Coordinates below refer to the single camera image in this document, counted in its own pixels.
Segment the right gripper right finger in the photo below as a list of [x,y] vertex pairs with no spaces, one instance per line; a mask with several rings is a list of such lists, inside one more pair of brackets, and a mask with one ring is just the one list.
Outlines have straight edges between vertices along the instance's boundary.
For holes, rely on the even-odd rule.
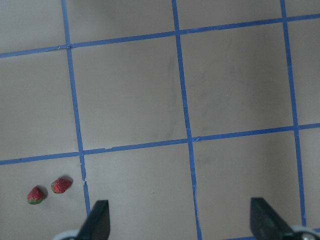
[[257,240],[294,240],[293,229],[262,197],[250,200],[250,230]]

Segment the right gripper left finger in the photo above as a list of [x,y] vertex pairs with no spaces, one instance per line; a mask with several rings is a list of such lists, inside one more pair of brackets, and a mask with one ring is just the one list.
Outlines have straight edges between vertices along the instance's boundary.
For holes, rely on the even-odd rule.
[[107,240],[111,233],[108,200],[98,200],[80,228],[78,240]]

